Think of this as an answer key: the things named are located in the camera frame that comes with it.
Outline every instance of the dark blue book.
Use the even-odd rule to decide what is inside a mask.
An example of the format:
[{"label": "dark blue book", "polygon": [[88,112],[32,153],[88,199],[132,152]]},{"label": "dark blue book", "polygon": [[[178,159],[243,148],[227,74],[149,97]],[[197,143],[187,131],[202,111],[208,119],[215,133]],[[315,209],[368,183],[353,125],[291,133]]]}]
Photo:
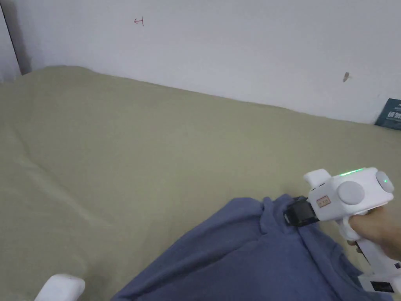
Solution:
[{"label": "dark blue book", "polygon": [[401,130],[401,100],[389,98],[375,125]]}]

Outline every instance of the blue fabric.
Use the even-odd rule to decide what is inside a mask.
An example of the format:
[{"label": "blue fabric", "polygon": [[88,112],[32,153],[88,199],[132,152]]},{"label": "blue fabric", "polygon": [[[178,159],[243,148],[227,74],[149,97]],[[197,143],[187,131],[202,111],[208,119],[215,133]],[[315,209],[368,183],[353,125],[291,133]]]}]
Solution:
[{"label": "blue fabric", "polygon": [[293,199],[233,199],[186,233],[113,300],[391,300],[316,225],[287,226]]}]

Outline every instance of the bed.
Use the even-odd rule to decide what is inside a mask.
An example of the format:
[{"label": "bed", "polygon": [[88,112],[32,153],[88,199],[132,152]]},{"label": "bed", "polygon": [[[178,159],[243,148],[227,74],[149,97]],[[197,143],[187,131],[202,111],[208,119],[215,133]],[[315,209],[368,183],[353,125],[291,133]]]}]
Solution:
[{"label": "bed", "polygon": [[57,273],[107,300],[230,199],[304,195],[314,169],[375,166],[401,187],[399,131],[81,67],[0,86],[0,112],[2,300],[32,300]]}]

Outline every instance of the handheld controller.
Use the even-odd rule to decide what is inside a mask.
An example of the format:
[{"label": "handheld controller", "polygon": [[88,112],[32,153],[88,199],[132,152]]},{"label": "handheld controller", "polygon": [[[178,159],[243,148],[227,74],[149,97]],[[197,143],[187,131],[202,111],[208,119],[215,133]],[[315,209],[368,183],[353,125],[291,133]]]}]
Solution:
[{"label": "handheld controller", "polygon": [[387,204],[393,199],[394,186],[387,175],[374,167],[361,168],[332,177],[319,169],[304,175],[310,184],[308,198],[300,197],[288,206],[288,224],[304,226],[316,221],[335,220],[342,236],[355,240],[373,269],[359,276],[366,291],[401,293],[401,262],[387,257],[373,242],[360,237],[349,225],[352,215]]}]

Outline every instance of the white wall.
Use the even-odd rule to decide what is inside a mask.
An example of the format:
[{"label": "white wall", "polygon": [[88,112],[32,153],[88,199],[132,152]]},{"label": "white wall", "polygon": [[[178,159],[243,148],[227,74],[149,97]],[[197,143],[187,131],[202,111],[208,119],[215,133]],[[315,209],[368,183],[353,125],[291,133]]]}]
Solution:
[{"label": "white wall", "polygon": [[20,75],[20,68],[0,7],[0,83],[13,81]]},{"label": "white wall", "polygon": [[357,122],[401,98],[399,0],[0,2],[25,72],[80,65]]}]

